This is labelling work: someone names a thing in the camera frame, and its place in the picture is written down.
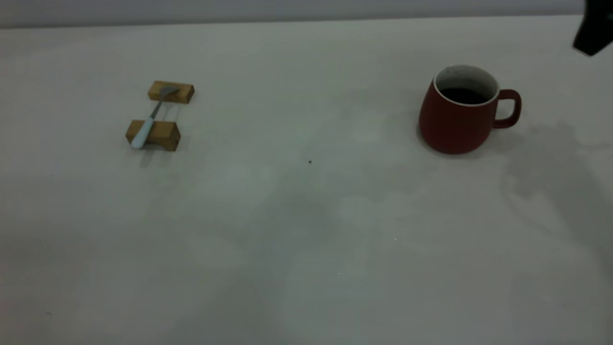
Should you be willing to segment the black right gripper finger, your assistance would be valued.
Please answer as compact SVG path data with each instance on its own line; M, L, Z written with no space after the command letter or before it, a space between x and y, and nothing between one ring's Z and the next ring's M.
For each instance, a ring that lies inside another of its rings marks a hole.
M587 0L584 18L573 41L573 48L592 57L613 41L613 2Z

